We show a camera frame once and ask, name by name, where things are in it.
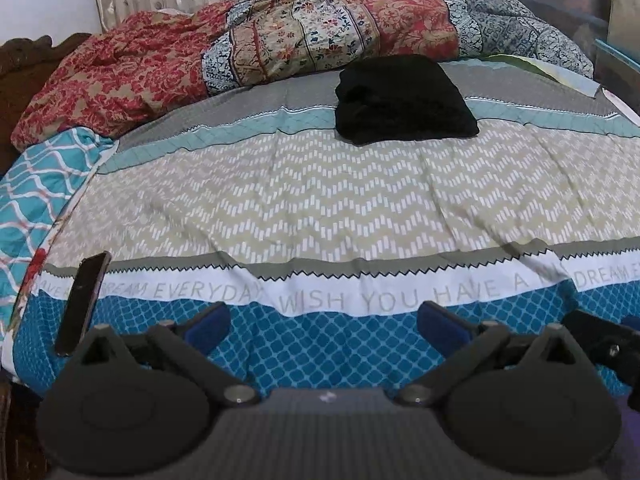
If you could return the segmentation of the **black pants with zippers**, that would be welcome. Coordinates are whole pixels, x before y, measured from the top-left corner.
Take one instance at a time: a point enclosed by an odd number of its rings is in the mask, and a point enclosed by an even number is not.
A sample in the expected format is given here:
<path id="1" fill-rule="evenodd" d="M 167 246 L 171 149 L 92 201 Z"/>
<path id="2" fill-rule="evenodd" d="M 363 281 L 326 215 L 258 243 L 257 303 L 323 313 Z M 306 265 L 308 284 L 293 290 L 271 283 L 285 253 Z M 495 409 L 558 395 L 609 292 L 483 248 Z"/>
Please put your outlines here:
<path id="1" fill-rule="evenodd" d="M 335 129 L 351 144 L 469 139 L 477 119 L 440 65 L 424 55 L 349 64 L 335 88 Z"/>

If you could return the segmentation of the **patchwork floral quilt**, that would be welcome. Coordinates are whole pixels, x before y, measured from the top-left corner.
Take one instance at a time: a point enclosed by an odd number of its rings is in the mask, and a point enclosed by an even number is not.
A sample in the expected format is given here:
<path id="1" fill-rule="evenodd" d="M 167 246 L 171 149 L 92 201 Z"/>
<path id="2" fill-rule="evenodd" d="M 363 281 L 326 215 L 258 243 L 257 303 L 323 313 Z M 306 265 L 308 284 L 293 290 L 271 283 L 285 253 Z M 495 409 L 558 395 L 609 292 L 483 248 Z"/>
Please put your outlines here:
<path id="1" fill-rule="evenodd" d="M 241 0 L 193 14 L 142 11 L 70 53 L 11 133 L 19 151 L 74 127 L 116 139 L 239 87 L 360 58 L 507 54 L 585 77 L 593 65 L 518 0 Z"/>

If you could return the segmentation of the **black smartphone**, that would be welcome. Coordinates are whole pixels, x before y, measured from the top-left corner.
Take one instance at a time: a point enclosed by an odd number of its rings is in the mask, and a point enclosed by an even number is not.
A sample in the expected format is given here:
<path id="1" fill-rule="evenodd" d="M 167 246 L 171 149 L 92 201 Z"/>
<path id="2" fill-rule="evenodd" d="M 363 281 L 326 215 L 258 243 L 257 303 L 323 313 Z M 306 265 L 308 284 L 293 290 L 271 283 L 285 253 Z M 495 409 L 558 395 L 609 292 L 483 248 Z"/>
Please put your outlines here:
<path id="1" fill-rule="evenodd" d="M 53 346 L 57 356 L 70 356 L 84 338 L 111 260 L 109 252 L 99 252 L 81 261 L 58 326 Z"/>

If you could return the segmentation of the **teal lattice pillow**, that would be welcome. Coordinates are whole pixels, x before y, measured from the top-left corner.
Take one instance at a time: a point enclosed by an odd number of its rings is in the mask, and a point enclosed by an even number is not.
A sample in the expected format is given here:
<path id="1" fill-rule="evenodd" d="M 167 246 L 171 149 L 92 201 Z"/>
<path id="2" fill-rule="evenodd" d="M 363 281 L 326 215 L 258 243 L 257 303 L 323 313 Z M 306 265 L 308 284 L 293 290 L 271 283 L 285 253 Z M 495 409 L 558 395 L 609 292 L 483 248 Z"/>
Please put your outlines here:
<path id="1" fill-rule="evenodd" d="M 84 127 L 26 148 L 1 179 L 1 331 L 28 266 L 66 205 L 117 143 Z"/>

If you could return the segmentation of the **light green yellow cloth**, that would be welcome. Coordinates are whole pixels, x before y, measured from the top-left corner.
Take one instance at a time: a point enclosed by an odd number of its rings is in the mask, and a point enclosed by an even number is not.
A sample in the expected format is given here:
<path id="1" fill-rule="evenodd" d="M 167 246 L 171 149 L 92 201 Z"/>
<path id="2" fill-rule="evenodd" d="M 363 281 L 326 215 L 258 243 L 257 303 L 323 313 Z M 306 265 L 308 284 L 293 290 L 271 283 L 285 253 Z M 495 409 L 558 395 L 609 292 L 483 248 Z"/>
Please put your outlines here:
<path id="1" fill-rule="evenodd" d="M 594 98 L 601 86 L 600 84 L 582 74 L 573 72 L 559 65 L 537 60 L 536 58 L 524 58 L 524 56 L 510 54 L 495 54 L 485 58 L 486 62 L 500 62 L 528 70 L 529 72 L 550 78 L 565 87 L 572 88 L 584 96 Z"/>

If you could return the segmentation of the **carved wooden headboard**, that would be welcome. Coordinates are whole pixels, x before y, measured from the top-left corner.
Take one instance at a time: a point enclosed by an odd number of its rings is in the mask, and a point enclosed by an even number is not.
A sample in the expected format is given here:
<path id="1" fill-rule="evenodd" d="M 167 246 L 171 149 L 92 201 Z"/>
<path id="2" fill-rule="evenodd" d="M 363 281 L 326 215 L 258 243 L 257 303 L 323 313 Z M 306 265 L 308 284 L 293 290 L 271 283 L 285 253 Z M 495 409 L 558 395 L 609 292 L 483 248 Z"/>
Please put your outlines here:
<path id="1" fill-rule="evenodd" d="M 38 93 L 63 58 L 86 41 L 88 32 L 76 32 L 54 46 L 50 36 L 36 40 L 14 38 L 1 46 L 0 171 L 4 176 L 20 153 L 10 136 L 32 97 Z"/>

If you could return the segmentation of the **patterned bedspread with text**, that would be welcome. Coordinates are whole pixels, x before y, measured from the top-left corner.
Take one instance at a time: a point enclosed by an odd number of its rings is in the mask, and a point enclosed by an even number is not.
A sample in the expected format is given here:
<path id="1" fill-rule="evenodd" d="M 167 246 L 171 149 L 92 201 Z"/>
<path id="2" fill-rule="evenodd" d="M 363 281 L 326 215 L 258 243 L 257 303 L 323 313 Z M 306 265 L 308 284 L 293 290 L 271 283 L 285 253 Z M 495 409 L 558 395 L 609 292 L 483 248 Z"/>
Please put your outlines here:
<path id="1" fill-rule="evenodd" d="M 639 119 L 500 62 L 445 72 L 471 139 L 358 148 L 334 129 L 337 73 L 239 88 L 137 128 L 28 266 L 1 366 L 35 392 L 79 263 L 112 261 L 92 324 L 139 333 L 228 304 L 219 366 L 260 391 L 396 389 L 439 362 L 432 300 L 536 332 L 573 309 L 639 311 Z"/>

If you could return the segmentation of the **cardboard box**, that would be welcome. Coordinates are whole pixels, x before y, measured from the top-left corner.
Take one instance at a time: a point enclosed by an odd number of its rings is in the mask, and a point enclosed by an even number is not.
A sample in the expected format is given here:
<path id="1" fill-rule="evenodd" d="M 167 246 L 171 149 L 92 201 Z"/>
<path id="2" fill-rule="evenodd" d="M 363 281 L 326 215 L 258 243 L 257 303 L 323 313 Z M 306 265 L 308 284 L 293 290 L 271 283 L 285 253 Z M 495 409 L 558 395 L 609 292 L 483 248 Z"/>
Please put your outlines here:
<path id="1" fill-rule="evenodd" d="M 630 58 L 639 59 L 640 0 L 612 0 L 608 21 L 608 44 Z"/>

